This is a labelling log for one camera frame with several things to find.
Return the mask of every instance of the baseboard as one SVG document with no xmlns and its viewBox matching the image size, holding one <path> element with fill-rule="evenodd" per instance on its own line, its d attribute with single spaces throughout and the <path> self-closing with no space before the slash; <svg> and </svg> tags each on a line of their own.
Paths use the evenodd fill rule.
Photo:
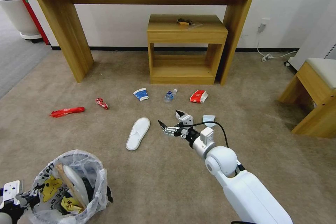
<svg viewBox="0 0 336 224">
<path fill-rule="evenodd" d="M 51 47 L 54 51 L 60 51 L 60 47 Z M 261 52 L 287 52 L 297 51 L 299 48 L 259 48 Z M 91 51 L 147 51 L 147 47 L 90 47 Z M 206 51 L 206 47 L 155 47 L 155 51 Z M 256 48 L 236 48 L 236 52 L 256 53 Z"/>
</svg>

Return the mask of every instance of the potted plant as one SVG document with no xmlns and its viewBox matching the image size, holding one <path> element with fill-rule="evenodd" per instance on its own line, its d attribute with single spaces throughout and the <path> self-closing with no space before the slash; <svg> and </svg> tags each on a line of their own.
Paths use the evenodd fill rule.
<svg viewBox="0 0 336 224">
<path fill-rule="evenodd" d="M 15 28 L 20 32 L 22 38 L 27 40 L 41 38 L 22 0 L 0 0 L 0 6 Z"/>
</svg>

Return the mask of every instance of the white plastic bag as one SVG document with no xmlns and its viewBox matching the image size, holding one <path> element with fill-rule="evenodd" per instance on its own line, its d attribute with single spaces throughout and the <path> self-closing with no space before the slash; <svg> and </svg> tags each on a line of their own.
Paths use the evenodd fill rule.
<svg viewBox="0 0 336 224">
<path fill-rule="evenodd" d="M 94 188 L 92 200 L 78 215 L 62 216 L 58 210 L 68 189 L 55 168 L 59 163 L 70 166 L 80 177 L 87 178 Z M 84 224 L 95 213 L 104 210 L 108 201 L 106 169 L 96 156 L 82 150 L 68 151 L 51 161 L 35 178 L 32 191 L 36 189 L 40 190 L 40 203 L 28 210 L 33 224 Z"/>
</svg>

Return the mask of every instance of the black cable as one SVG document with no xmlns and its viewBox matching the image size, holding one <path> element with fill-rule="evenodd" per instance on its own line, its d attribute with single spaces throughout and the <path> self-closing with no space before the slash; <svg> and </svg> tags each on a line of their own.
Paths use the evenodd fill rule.
<svg viewBox="0 0 336 224">
<path fill-rule="evenodd" d="M 232 221 L 231 224 L 257 224 L 253 222 Z"/>
<path fill-rule="evenodd" d="M 225 137 L 225 144 L 226 144 L 226 147 L 229 147 L 229 144 L 227 143 L 228 142 L 228 139 L 226 137 L 226 133 L 225 133 L 225 130 L 223 128 L 223 126 L 218 123 L 218 122 L 214 122 L 214 121 L 207 121 L 207 122 L 200 122 L 200 123 L 197 123 L 197 124 L 193 124 L 193 125 L 183 125 L 183 127 L 193 127 L 193 126 L 197 126 L 197 125 L 202 125 L 202 124 L 206 124 L 206 123 L 214 123 L 214 124 L 217 124 L 223 131 L 224 133 L 224 137 Z"/>
</svg>

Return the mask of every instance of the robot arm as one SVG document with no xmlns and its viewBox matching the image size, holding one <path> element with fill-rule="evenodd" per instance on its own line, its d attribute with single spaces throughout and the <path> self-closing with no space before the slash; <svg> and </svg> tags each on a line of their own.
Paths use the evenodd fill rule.
<svg viewBox="0 0 336 224">
<path fill-rule="evenodd" d="M 167 127 L 159 121 L 163 132 L 181 136 L 205 160 L 208 171 L 223 187 L 224 194 L 242 221 L 257 224 L 292 224 L 292 220 L 260 180 L 238 161 L 233 150 L 215 147 L 214 130 L 200 133 L 193 128 L 193 117 L 176 111 L 179 124 Z"/>
</svg>

